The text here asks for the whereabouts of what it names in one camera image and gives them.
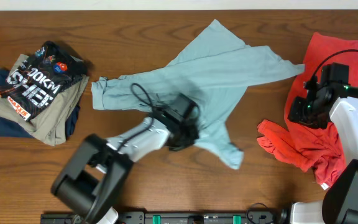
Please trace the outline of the light blue t-shirt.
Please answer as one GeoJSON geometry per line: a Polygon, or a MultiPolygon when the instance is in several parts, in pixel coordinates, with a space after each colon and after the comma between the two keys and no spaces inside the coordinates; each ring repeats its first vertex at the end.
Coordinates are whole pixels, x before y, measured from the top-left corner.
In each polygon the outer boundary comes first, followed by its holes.
{"type": "Polygon", "coordinates": [[[182,93],[200,108],[195,145],[238,169],[244,153],[232,144],[226,120],[247,87],[291,78],[304,70],[303,64],[282,59],[268,46],[245,44],[214,20],[166,67],[94,82],[93,108],[150,111],[144,103],[147,98],[163,106],[182,93]]]}

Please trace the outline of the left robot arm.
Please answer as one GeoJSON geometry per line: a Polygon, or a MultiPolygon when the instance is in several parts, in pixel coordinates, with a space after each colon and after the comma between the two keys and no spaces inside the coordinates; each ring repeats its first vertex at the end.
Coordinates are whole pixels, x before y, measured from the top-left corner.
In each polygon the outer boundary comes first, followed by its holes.
{"type": "Polygon", "coordinates": [[[152,107],[143,121],[112,138],[90,134],[51,186],[80,223],[116,223],[117,199],[133,165],[147,154],[169,147],[182,150],[198,138],[199,106],[179,94],[170,104],[152,107]]]}

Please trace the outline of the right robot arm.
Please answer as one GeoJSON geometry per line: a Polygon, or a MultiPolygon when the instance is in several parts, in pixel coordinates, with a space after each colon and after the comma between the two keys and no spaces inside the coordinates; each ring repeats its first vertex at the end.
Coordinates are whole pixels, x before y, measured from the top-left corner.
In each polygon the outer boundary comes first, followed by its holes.
{"type": "Polygon", "coordinates": [[[305,83],[307,96],[296,97],[288,119],[311,128],[332,122],[337,129],[346,168],[317,202],[291,206],[290,223],[358,223],[358,88],[342,80],[305,83]]]}

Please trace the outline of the red t-shirt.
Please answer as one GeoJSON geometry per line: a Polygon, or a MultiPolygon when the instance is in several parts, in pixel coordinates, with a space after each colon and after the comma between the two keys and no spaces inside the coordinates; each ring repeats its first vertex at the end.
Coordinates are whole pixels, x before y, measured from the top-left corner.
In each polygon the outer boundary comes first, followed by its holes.
{"type": "Polygon", "coordinates": [[[341,50],[357,49],[358,40],[344,40],[315,32],[303,59],[305,71],[297,75],[285,103],[284,118],[287,128],[263,120],[257,130],[259,146],[287,164],[303,172],[313,169],[315,182],[324,190],[330,188],[346,168],[342,144],[336,127],[329,123],[326,129],[311,129],[288,120],[295,97],[305,97],[304,82],[308,81],[317,66],[328,56],[341,50]]]}

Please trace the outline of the khaki folded garment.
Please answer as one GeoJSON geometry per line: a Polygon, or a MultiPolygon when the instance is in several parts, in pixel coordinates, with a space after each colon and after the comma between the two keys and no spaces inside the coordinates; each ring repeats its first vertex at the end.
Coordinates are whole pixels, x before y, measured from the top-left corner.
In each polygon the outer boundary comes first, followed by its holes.
{"type": "Polygon", "coordinates": [[[20,55],[11,70],[0,69],[0,136],[63,144],[88,81],[77,58],[20,55]]]}

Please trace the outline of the black printed folded shirt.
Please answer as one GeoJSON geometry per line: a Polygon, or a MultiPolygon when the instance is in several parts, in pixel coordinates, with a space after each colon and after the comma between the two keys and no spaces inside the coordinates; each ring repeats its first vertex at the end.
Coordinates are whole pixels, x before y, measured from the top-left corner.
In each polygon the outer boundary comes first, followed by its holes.
{"type": "Polygon", "coordinates": [[[50,106],[59,93],[82,81],[87,71],[84,62],[46,41],[0,85],[0,96],[29,121],[50,106]]]}

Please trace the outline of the navy blue folded garment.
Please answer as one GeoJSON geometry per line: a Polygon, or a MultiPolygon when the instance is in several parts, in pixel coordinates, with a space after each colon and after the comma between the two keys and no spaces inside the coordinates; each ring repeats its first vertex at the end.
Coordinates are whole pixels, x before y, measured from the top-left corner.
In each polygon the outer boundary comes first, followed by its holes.
{"type": "Polygon", "coordinates": [[[52,104],[29,122],[24,121],[11,104],[0,98],[0,136],[37,138],[47,144],[60,144],[73,134],[78,120],[78,101],[89,78],[59,93],[52,104]]]}

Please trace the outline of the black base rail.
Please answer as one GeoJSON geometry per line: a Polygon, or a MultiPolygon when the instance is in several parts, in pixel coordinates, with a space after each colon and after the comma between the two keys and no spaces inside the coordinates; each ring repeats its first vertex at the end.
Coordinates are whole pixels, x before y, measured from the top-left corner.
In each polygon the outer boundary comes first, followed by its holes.
{"type": "Polygon", "coordinates": [[[114,218],[102,219],[112,224],[288,224],[290,212],[275,210],[265,205],[251,206],[242,213],[149,213],[124,212],[114,218]]]}

